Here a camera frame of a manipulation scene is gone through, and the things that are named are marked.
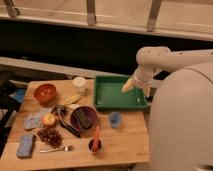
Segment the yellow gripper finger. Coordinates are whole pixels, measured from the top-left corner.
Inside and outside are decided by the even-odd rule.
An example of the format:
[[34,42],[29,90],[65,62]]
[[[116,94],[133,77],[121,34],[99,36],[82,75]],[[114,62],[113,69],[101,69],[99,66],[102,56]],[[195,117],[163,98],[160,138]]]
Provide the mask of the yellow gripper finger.
[[132,79],[129,78],[129,79],[126,81],[126,83],[123,85],[122,91],[123,91],[123,92],[128,92],[128,91],[132,90],[133,88],[134,88],[134,84],[133,84],[133,82],[132,82]]

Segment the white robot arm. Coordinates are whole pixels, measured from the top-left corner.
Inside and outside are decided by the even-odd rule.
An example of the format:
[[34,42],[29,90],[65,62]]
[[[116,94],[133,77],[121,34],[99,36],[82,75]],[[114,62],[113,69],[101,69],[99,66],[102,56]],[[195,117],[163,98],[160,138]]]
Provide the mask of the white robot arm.
[[169,73],[151,103],[149,171],[213,171],[213,49],[144,47],[136,61],[124,92],[149,95],[154,76]]

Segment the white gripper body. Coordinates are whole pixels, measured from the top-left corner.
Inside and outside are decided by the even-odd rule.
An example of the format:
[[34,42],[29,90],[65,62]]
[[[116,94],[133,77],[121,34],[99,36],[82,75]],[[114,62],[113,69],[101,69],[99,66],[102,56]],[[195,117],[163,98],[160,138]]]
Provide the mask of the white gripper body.
[[133,85],[143,90],[146,97],[150,96],[153,73],[142,67],[138,67],[132,75]]

